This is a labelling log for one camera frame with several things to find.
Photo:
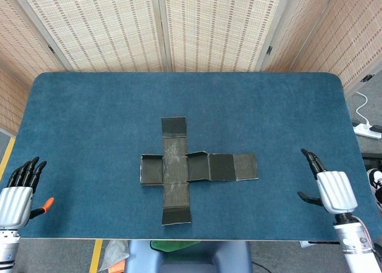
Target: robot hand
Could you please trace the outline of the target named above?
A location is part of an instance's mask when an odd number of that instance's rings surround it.
[[[35,169],[38,160],[39,158],[36,157],[16,169],[10,177],[7,187],[1,191],[0,231],[16,231],[24,227],[29,219],[46,213],[53,204],[54,198],[51,197],[41,208],[30,210],[40,174],[47,164],[46,161],[43,161]]]

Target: woven screen panel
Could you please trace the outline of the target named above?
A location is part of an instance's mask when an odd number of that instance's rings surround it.
[[[151,0],[27,0],[76,71],[162,71]]]
[[[40,73],[61,71],[9,0],[0,0],[0,61],[30,87]]]
[[[253,71],[279,0],[165,0],[174,72]]]
[[[329,0],[289,0],[261,70],[286,72]]]
[[[16,135],[29,92],[0,70],[0,128]]]
[[[330,72],[343,87],[382,62],[382,0],[332,0],[295,71]]]

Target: yellow floor tape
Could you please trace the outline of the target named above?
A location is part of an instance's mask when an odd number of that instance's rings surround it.
[[[102,239],[97,239],[94,243],[93,256],[91,258],[89,273],[96,273],[100,261]]]
[[[7,149],[4,152],[4,156],[2,157],[1,164],[0,164],[0,180],[2,178],[2,175],[4,174],[5,167],[7,166],[8,160],[10,158],[13,145],[14,145],[14,138],[10,138],[10,141],[8,143]]]

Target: power strip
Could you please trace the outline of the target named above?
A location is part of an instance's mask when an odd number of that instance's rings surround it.
[[[371,131],[370,130],[371,127],[372,127],[371,125],[367,126],[366,124],[359,124],[353,127],[353,129],[355,134],[358,134],[363,137],[370,137],[372,139],[377,139],[377,140],[382,138],[382,134],[376,131]]]

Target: green object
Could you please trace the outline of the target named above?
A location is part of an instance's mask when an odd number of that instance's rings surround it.
[[[165,241],[165,240],[152,240],[150,246],[152,249],[162,252],[173,252],[180,249],[190,247],[200,241]]]

